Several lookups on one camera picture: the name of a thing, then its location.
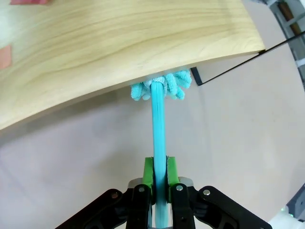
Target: pink sticky note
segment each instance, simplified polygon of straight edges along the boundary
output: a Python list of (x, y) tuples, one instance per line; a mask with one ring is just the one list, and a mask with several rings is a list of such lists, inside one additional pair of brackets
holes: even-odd
[(10, 45), (0, 49), (0, 69), (7, 68), (11, 64)]
[(23, 4), (47, 4), (48, 0), (11, 0), (11, 5), (23, 5)]

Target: green gripper pad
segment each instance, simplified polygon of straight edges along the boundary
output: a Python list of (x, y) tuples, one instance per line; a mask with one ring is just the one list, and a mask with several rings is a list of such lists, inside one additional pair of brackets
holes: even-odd
[(146, 157), (142, 183), (150, 187), (153, 194), (153, 157)]
[(177, 172), (176, 158), (171, 156), (167, 158), (167, 183), (169, 186), (168, 195), (169, 195), (169, 203), (171, 203), (171, 190), (170, 188), (180, 183)]

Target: silver bolt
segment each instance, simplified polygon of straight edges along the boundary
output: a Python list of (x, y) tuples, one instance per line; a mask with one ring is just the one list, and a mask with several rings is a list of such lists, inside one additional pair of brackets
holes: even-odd
[(181, 185), (178, 185), (178, 186), (176, 187), (176, 189), (177, 189), (177, 191), (182, 191), (182, 190), (183, 190), (183, 187), (182, 187)]
[(207, 189), (206, 189), (206, 190), (203, 190), (203, 194), (204, 194), (205, 196), (210, 195), (210, 193), (211, 193), (210, 190), (207, 190)]
[(119, 197), (118, 193), (114, 192), (114, 193), (111, 194), (112, 199), (116, 199), (117, 197)]

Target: wooden table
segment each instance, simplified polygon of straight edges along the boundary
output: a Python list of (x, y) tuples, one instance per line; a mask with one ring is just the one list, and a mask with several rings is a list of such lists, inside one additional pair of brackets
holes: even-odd
[(0, 1), (0, 130), (166, 71), (263, 42), (240, 0)]

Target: wooden tabletop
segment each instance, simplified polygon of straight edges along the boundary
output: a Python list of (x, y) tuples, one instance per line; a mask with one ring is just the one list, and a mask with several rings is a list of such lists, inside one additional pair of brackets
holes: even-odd
[(154, 73), (264, 49), (240, 0), (0, 1), (0, 130)]

